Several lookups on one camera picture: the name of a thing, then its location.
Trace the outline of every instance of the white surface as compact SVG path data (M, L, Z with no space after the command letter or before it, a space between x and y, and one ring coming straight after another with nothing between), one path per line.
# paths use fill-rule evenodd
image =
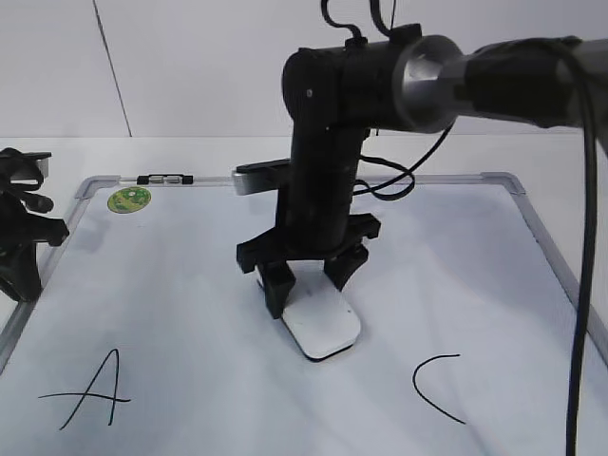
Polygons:
M127 136L91 0L3 0L0 58L0 136Z
M101 191L0 376L0 454L561 454L574 312L502 187L420 187L391 205L345 289L353 350L305 360L267 313L235 244L274 219L274 195L152 189L122 216ZM191 211L196 206L198 211ZM121 351L119 404L87 398ZM449 421L421 390L468 422ZM579 452L608 446L608 371L589 346ZM112 363L93 391L111 394Z
M323 262L296 261L290 267L296 282L282 319L298 347L320 360L354 344L361 321L323 273Z
M390 5L382 2L385 18ZM134 136L289 135L280 87L287 58L349 36L323 22L317 0L99 0L99 7ZM381 38L368 0L332 0L330 10ZM395 23L421 22L425 34L472 52L530 36L605 38L607 14L604 0L398 0ZM463 119L456 131L540 130Z
M414 163L435 138L426 135L372 137L364 143L368 155ZM421 169L423 174L466 174L508 171L522 181L532 204L556 241L570 268L580 272L582 240L582 140L575 135L450 135L442 148ZM50 176L44 192L55 201L54 217L71 207L83 179L99 174L137 176L185 172L197 176L229 176L247 162L289 156L290 138L140 138L140 139L4 139L0 147L50 151ZM363 174L387 171L362 165ZM600 160L602 214L608 210L608 163ZM608 217L599 218L600 225ZM597 277L608 274L608 233L598 230ZM594 305L608 325L606 282L595 282ZM12 302L0 295L0 326L12 311Z

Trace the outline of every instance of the white wall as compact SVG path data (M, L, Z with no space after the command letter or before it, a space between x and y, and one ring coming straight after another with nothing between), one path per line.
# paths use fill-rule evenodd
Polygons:
M390 17L390 0L383 12ZM290 134L280 76L298 47L339 46L318 0L99 0L135 136ZM331 0L339 21L377 40L368 0ZM397 24L419 21L466 52L502 40L606 36L605 0L398 0ZM538 131L463 119L460 133Z
M90 0L0 2L0 136L125 136Z

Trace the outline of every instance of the whiteboard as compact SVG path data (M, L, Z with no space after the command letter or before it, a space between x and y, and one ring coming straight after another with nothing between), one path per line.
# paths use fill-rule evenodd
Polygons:
M135 214L86 201L4 373L0 454L561 454L574 310L500 185L420 185L355 200L382 222L345 297L348 351L311 363L272 320L236 244L275 195L151 187ZM310 274L314 264L306 264ZM65 428L104 358L91 393ZM466 421L455 423L414 391ZM579 451L608 447L608 370L587 344Z

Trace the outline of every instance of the black clamp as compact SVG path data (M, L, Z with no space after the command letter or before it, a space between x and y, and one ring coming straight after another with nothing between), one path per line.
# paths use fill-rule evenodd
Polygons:
M30 193L40 189L44 176L37 163L48 157L13 148L0 152L0 290L15 301L33 301L42 292L36 243L59 246L69 234L63 220L28 212L53 208L50 198Z

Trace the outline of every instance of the green sticker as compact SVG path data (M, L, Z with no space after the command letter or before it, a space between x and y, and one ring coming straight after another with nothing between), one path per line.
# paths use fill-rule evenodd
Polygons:
M145 188L129 187L113 194L107 201L107 207L117 214L131 214L143 209L150 200L152 195Z

